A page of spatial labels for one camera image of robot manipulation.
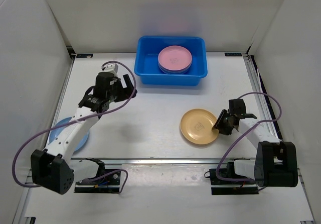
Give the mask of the yellow plate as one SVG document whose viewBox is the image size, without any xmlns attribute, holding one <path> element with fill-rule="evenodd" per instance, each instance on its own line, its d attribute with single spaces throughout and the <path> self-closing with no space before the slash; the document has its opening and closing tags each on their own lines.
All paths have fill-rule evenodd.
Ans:
<svg viewBox="0 0 321 224">
<path fill-rule="evenodd" d="M 196 108 L 187 111 L 181 118 L 180 131 L 189 142 L 205 146 L 215 141 L 219 131 L 212 129 L 217 118 L 209 111 Z"/>
</svg>

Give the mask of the purple plate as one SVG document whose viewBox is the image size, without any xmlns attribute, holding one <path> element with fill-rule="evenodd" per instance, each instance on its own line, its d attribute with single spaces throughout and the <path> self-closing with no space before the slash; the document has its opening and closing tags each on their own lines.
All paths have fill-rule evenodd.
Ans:
<svg viewBox="0 0 321 224">
<path fill-rule="evenodd" d="M 178 75 L 182 75 L 182 74 L 188 73 L 188 70 L 174 72 L 174 71 L 163 71 L 163 70 L 161 69 L 161 73 L 163 73 L 163 74 L 176 74 L 176 75 L 178 74 Z"/>
</svg>

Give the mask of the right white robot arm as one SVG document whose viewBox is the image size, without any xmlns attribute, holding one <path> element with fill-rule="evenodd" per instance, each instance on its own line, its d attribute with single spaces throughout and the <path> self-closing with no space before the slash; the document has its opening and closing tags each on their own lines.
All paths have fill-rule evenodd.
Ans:
<svg viewBox="0 0 321 224">
<path fill-rule="evenodd" d="M 254 160 L 237 159 L 229 162 L 225 176 L 219 173 L 222 165 L 219 162 L 216 178 L 233 184 L 253 181 L 259 187 L 296 187 L 298 170 L 295 145 L 273 136 L 261 124 L 262 121 L 258 121 L 254 114 L 247 113 L 243 99 L 229 100 L 228 109 L 221 111 L 212 128 L 226 136 L 237 130 L 241 136 L 228 151 L 247 138 L 256 148 L 256 157 Z"/>
</svg>

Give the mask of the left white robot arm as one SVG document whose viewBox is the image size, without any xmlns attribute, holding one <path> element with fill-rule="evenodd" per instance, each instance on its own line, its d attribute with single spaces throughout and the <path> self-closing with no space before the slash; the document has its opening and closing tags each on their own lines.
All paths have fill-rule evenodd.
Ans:
<svg viewBox="0 0 321 224">
<path fill-rule="evenodd" d="M 78 104 L 72 119 L 62 126 L 61 133 L 45 149 L 31 154 L 32 181 L 58 194 L 65 194 L 74 182 L 82 180 L 99 184 L 105 179 L 102 162 L 86 158 L 71 165 L 71 157 L 84 136 L 110 112 L 113 102 L 128 101 L 136 96 L 135 79 L 124 75 L 124 84 L 111 72 L 100 72 Z"/>
</svg>

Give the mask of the blue plastic bin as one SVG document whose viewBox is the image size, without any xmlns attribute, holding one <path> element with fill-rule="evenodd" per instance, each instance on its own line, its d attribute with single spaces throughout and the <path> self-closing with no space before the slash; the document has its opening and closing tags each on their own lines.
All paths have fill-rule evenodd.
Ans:
<svg viewBox="0 0 321 224">
<path fill-rule="evenodd" d="M 158 55 L 166 47 L 181 46 L 189 50 L 192 62 L 186 73 L 164 73 Z M 144 84 L 196 86 L 207 76 L 205 42 L 199 37 L 142 36 L 137 45 L 134 72 Z"/>
</svg>

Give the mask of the blue plate front left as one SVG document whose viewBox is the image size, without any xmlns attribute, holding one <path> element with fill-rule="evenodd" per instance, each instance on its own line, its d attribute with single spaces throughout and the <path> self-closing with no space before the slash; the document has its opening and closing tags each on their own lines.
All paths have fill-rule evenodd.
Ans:
<svg viewBox="0 0 321 224">
<path fill-rule="evenodd" d="M 71 117 L 68 117 L 68 118 L 65 118 L 65 119 L 62 119 L 60 120 L 59 122 L 56 123 L 55 126 L 61 126 L 63 124 L 66 124 L 68 123 L 72 118 Z M 50 131 L 50 134 L 49 134 L 49 140 L 48 140 L 48 144 L 52 143 L 54 140 L 57 139 L 57 137 L 60 135 L 60 133 L 63 131 L 65 127 L 61 127 L 61 128 L 57 128 L 57 129 L 54 129 L 52 131 Z M 88 140 L 88 137 L 89 137 L 89 132 L 87 132 L 84 137 L 82 138 L 82 140 L 79 142 L 79 144 L 76 146 L 74 152 L 78 152 L 87 142 Z"/>
</svg>

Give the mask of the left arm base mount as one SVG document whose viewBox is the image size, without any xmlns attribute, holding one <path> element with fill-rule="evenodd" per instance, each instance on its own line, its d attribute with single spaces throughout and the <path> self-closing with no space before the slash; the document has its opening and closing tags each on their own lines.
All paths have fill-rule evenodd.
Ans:
<svg viewBox="0 0 321 224">
<path fill-rule="evenodd" d="M 105 163 L 99 159 L 86 158 L 90 164 L 98 167 L 96 175 L 87 177 L 87 180 L 80 180 L 75 183 L 75 193 L 101 193 L 101 194 L 120 194 L 124 185 L 120 186 L 121 173 L 120 169 L 106 168 Z"/>
</svg>

